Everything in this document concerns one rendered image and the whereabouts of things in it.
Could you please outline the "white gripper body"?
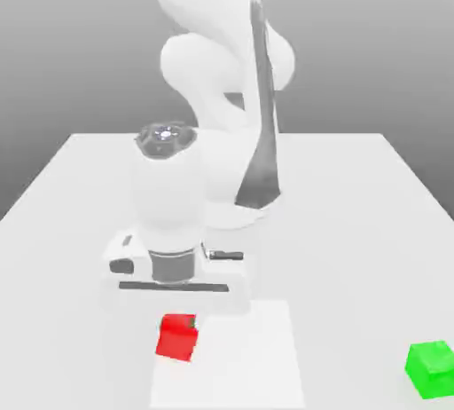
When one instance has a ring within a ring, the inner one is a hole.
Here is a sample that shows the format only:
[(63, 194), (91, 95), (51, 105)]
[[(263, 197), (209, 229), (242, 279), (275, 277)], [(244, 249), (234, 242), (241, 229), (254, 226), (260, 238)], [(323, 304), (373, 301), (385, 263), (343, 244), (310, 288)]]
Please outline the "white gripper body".
[(148, 276), (101, 272), (100, 297), (109, 309), (185, 314), (247, 311), (250, 291), (242, 276), (202, 273), (190, 280), (163, 283)]

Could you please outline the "small red cube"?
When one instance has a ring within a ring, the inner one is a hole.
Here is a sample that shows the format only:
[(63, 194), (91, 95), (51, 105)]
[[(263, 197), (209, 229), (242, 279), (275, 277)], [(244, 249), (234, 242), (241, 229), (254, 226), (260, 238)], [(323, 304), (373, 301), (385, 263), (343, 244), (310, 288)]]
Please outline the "small red cube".
[(165, 314), (160, 322), (155, 353), (162, 357), (190, 362), (198, 335), (194, 314)]

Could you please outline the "small green cube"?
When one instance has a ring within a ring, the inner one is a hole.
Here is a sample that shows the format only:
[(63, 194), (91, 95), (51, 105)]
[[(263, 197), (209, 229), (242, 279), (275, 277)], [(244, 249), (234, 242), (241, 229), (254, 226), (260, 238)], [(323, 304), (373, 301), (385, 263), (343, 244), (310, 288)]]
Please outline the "small green cube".
[(444, 340), (411, 344), (404, 371), (423, 399), (454, 396), (454, 351)]

